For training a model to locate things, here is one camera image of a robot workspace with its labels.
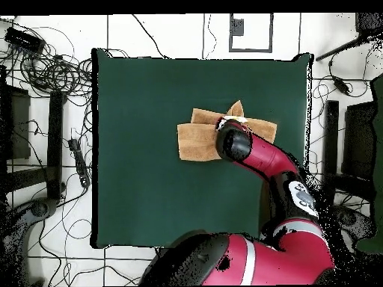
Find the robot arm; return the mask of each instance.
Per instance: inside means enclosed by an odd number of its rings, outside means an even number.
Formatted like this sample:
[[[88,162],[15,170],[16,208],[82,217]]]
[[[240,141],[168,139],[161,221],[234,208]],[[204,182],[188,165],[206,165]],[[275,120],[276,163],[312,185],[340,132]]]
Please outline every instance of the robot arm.
[[[230,233],[187,236],[152,261],[140,286],[317,283],[334,263],[298,167],[237,120],[223,117],[216,128],[218,154],[268,184],[272,219],[262,228],[263,240]]]

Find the folded towel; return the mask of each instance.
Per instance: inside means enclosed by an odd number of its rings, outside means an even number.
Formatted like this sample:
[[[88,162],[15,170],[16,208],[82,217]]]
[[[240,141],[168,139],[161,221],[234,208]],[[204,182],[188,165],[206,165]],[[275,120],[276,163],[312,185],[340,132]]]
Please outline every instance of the folded towel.
[[[217,132],[215,124],[220,117],[212,111],[193,109],[191,123],[177,125],[178,150],[184,161],[211,161],[221,159],[215,149]],[[231,106],[226,113],[228,116],[244,117],[240,101]],[[245,125],[255,134],[270,143],[274,142],[277,125],[263,120],[246,118]]]

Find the green table surface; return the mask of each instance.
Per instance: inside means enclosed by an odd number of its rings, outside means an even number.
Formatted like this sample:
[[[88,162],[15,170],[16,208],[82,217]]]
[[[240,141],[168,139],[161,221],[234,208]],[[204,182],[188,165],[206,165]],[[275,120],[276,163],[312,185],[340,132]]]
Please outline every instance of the green table surface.
[[[193,229],[258,236],[262,180],[226,161],[181,161],[177,124],[192,109],[277,123],[275,144],[301,163],[307,67],[295,61],[110,58],[97,51],[97,245],[167,246]]]

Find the floor tile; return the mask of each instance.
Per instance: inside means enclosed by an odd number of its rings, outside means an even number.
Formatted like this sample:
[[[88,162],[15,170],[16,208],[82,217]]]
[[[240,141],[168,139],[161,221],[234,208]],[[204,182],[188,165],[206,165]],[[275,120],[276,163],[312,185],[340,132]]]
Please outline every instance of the floor tile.
[[[112,266],[124,277],[119,276],[112,269],[106,268],[105,286],[134,286],[139,282],[149,263],[149,261],[107,260],[106,264]]]
[[[67,287],[64,281],[70,284],[70,287],[101,287],[103,278],[103,261],[94,260],[68,260],[68,265],[65,259],[61,260],[61,266],[52,280],[52,286]],[[48,286],[53,274],[59,267],[57,259],[37,259],[28,258],[29,270],[31,279],[43,277],[45,279],[44,286]],[[67,275],[67,268],[70,268],[70,275]]]
[[[154,256],[154,247],[112,246],[106,249],[106,257],[109,259],[153,259]]]
[[[303,13],[300,53],[310,52],[318,58],[357,36],[355,13]],[[331,72],[341,78],[363,78],[366,56],[372,46],[372,43],[367,43],[339,53],[333,59]],[[329,74],[330,60],[331,57],[314,63],[314,78]],[[373,79],[382,73],[382,52],[374,49],[367,61],[366,79]]]

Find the cable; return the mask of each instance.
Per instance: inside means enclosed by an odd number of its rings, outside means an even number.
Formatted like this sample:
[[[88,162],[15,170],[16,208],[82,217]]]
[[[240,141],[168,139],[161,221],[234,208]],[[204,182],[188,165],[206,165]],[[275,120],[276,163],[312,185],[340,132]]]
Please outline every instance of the cable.
[[[34,152],[34,156],[36,156],[36,159],[37,161],[39,162],[39,165],[40,167],[43,169],[43,174],[44,174],[44,179],[46,181],[46,183],[48,183],[48,176],[46,175],[46,169],[44,168],[44,166],[41,164],[41,160],[39,159],[37,153],[36,153],[36,150],[34,149],[34,146],[31,144],[31,142],[29,142],[29,140],[27,140],[26,138],[24,138],[22,135],[20,135],[19,133],[17,133],[16,131],[13,130],[13,133],[15,135],[17,135],[19,138],[22,138],[23,140],[27,141],[28,144],[30,145],[30,147],[32,148],[33,152]]]
[[[60,32],[61,34],[63,34],[66,38],[67,38],[67,40],[68,40],[68,42],[70,43],[70,45],[72,46],[72,56],[70,56],[71,57],[71,60],[70,61],[72,61],[74,58],[75,58],[75,46],[73,45],[73,43],[71,42],[71,40],[69,39],[69,37],[64,33],[64,32],[62,32],[62,31],[60,31],[60,30],[58,30],[58,29],[56,29],[56,28],[51,28],[51,27],[49,27],[49,26],[38,26],[38,27],[36,27],[36,28],[30,28],[30,29],[37,29],[37,28],[48,28],[48,29],[51,29],[51,30],[53,30],[53,31],[57,31],[57,32]]]
[[[38,98],[47,98],[51,91],[62,90],[68,95],[68,100],[77,106],[85,106],[90,103],[91,59],[88,58],[87,60],[79,62],[74,55],[51,55],[50,48],[52,47],[54,50],[55,48],[50,44],[46,45],[46,47],[49,48],[49,51],[47,50],[46,54],[43,53],[41,55],[32,55],[23,50],[16,50],[15,55],[15,50],[12,49],[5,58],[2,58],[4,60],[12,59],[13,61],[8,75],[10,75],[11,72],[20,72],[22,78],[14,75],[11,77],[19,80],[19,85],[22,89],[25,89],[22,83],[29,84]],[[19,69],[16,70],[15,66],[17,61],[20,62],[20,66]],[[85,98],[85,104],[76,104],[71,100],[70,97],[72,96],[83,96]]]
[[[325,136],[326,136],[326,135],[323,135],[323,136],[321,136],[320,138],[317,138],[316,140],[314,140],[313,142],[310,142],[310,145],[311,145],[311,144],[314,144],[315,142],[317,142],[317,141],[319,141],[319,140],[321,140],[321,139],[323,139]]]
[[[106,52],[110,57],[114,57],[111,52],[120,52],[125,58],[130,58],[128,54],[123,49],[105,49],[104,52]]]
[[[207,56],[205,57],[205,59],[207,59],[207,58],[209,57],[209,55],[212,54],[212,53],[215,51],[215,47],[216,47],[216,45],[217,45],[217,38],[215,37],[215,35],[214,35],[214,34],[212,33],[212,31],[210,30],[210,20],[211,20],[211,18],[212,18],[212,14],[210,14],[210,16],[209,16],[209,21],[208,21],[208,23],[207,23],[207,29],[208,29],[209,33],[214,37],[214,41],[215,41],[215,43],[214,43],[214,47],[212,48],[212,51],[210,51],[209,53],[207,53]]]
[[[140,278],[140,277],[136,277],[135,279],[128,278],[128,277],[122,275],[120,272],[116,271],[116,269],[113,268],[112,266],[110,266],[110,265],[104,265],[104,266],[102,266],[101,268],[97,268],[97,269],[92,270],[92,271],[85,271],[85,272],[79,272],[79,273],[77,273],[77,274],[73,277],[72,281],[70,282],[69,287],[73,284],[73,282],[75,281],[75,279],[76,279],[76,277],[77,277],[78,275],[81,275],[81,274],[89,274],[89,273],[95,273],[95,272],[97,272],[97,271],[101,271],[101,270],[103,270],[103,269],[105,269],[105,268],[110,268],[110,269],[113,270],[113,272],[115,272],[118,276],[124,278],[125,280],[128,280],[129,282],[128,282],[126,285],[124,285],[124,286],[127,286],[127,285],[129,285],[130,283],[132,283],[132,284],[134,284],[134,285],[137,285],[137,284],[135,283],[135,280],[138,280],[138,279]]]
[[[34,199],[34,196],[36,196],[38,193],[40,193],[44,189],[46,189],[46,187],[44,187],[44,188],[40,189],[39,191],[37,191],[36,193],[34,193],[34,195],[31,197],[31,201]]]
[[[29,121],[26,121],[26,122],[21,122],[21,123],[19,123],[19,126],[22,126],[22,125],[24,125],[24,124],[29,124],[29,123],[34,123],[34,124],[36,124],[37,128],[36,128],[36,130],[34,130],[34,131],[28,131],[28,133],[33,133],[34,135],[42,135],[42,136],[44,136],[44,137],[46,137],[46,138],[49,136],[48,133],[45,133],[45,132],[43,132],[43,131],[40,129],[40,126],[39,126],[39,124],[37,123],[36,120],[29,120]],[[61,138],[63,139],[62,144],[64,145],[64,147],[65,147],[66,149],[69,149],[69,146],[67,146],[67,145],[64,143],[64,141],[66,141],[67,144],[68,144],[68,140],[67,140],[66,138],[63,138],[63,137],[61,137]]]
[[[54,253],[48,251],[48,250],[43,246],[43,244],[41,243],[41,237],[42,237],[42,235],[43,235],[43,233],[44,233],[44,229],[45,229],[45,220],[43,220],[43,228],[41,229],[41,233],[40,233],[40,235],[39,235],[39,241],[38,241],[38,243],[39,243],[40,247],[41,247],[45,252],[47,252],[48,254],[54,256],[54,257],[55,257],[56,259],[58,259],[58,261],[60,262],[60,265],[58,266],[58,268],[56,269],[56,271],[55,271],[54,274],[52,275],[50,281],[48,282],[48,287],[50,287],[50,285],[52,284],[53,278],[54,278],[55,275],[58,273],[58,270],[59,270],[60,267],[61,267],[61,263],[62,263],[62,261],[61,261],[61,259],[60,259],[57,255],[55,255]]]
[[[354,90],[351,83],[346,84],[342,78],[333,75],[333,73],[331,72],[331,67],[333,66],[333,60],[334,60],[335,56],[337,56],[339,53],[332,55],[331,60],[328,62],[328,72],[330,73],[330,77],[334,80],[335,87],[341,93],[344,93],[347,96],[350,96],[352,98],[358,98],[358,97],[363,96],[367,92],[369,85],[367,84],[367,82],[364,79],[366,76],[368,57],[371,55],[371,53],[374,49],[377,49],[377,46],[381,46],[381,45],[382,45],[382,42],[380,40],[377,40],[376,42],[373,43],[373,45],[371,46],[370,50],[368,51],[368,53],[366,55],[365,62],[364,62],[364,71],[363,71],[363,76],[362,76],[362,82],[366,85],[366,89],[364,90],[364,92],[362,94],[360,94],[358,96],[353,96],[350,94]]]
[[[68,188],[68,182],[69,182],[69,180],[70,180],[70,178],[72,177],[72,176],[74,176],[74,175],[77,175],[77,173],[73,173],[72,175],[70,175],[69,177],[68,177],[68,179],[67,179],[67,182],[66,182],[66,185],[65,185],[65,192],[67,192],[67,188]],[[60,204],[60,205],[58,205],[57,207],[56,207],[56,211],[57,211],[57,209],[58,208],[60,208],[60,207],[62,207],[62,206],[64,206],[64,205],[66,205],[66,204],[68,204],[68,203],[70,203],[70,202],[72,202],[72,201],[74,201],[74,200],[77,200],[78,198],[80,198],[80,197],[82,197],[82,196],[84,196],[86,193],[88,192],[88,190],[87,189],[84,189],[83,191],[82,191],[82,193],[80,194],[80,195],[78,195],[77,197],[75,197],[75,198],[73,198],[73,199],[71,199],[71,200],[68,200],[68,201],[66,201],[65,203],[62,203],[62,204]],[[65,216],[64,216],[64,218],[66,218],[67,216],[68,216],[68,214],[70,213],[72,211],[72,209],[71,210],[69,210],[68,211],[68,213],[66,213],[65,214]],[[42,239],[43,238],[45,238],[54,228],[56,228],[59,224],[61,223],[61,220],[58,222],[58,223],[56,223],[43,237],[42,237]],[[35,244],[33,244],[31,247],[29,247],[28,248],[28,252],[35,246],[37,244],[37,242],[35,243]]]
[[[147,29],[142,25],[141,21],[135,16],[135,14],[132,14],[132,16],[135,18],[135,20],[138,22],[138,24],[142,27],[142,29],[143,29],[144,32],[147,34],[147,36],[153,41],[154,45],[156,46],[157,52],[162,56],[162,58],[169,59],[168,56],[163,55],[163,54],[159,51],[159,47],[158,47],[156,41],[155,41],[155,40],[153,39],[153,37],[149,34],[149,32],[147,31]]]
[[[72,225],[70,226],[69,230],[67,230],[67,228],[65,227],[65,224],[64,224],[64,219],[62,219],[63,228],[64,228],[65,232],[67,233],[67,235],[65,237],[65,242],[64,242],[64,255],[65,255],[65,262],[66,262],[66,264],[64,266],[64,281],[65,281],[65,283],[67,284],[68,287],[70,286],[70,284],[67,282],[66,276],[68,276],[68,279],[70,280],[70,268],[71,268],[71,265],[68,262],[68,257],[67,257],[67,240],[68,240],[68,236],[70,236],[71,238],[74,238],[75,240],[82,240],[83,238],[87,238],[89,235],[92,234],[92,230],[90,230],[90,232],[87,235],[84,235],[83,237],[80,237],[80,238],[79,237],[74,237],[73,235],[70,234],[70,230],[73,228],[73,226],[76,223],[80,222],[80,221],[85,221],[85,222],[89,223],[91,225],[91,227],[92,227],[92,223],[89,220],[87,220],[87,219],[78,219],[77,221],[72,223]]]
[[[369,205],[370,203],[364,203],[364,199],[362,199],[361,203],[350,203],[348,205],[344,205],[345,207],[355,207],[360,206],[359,208],[356,208],[356,210],[361,209],[362,205]]]

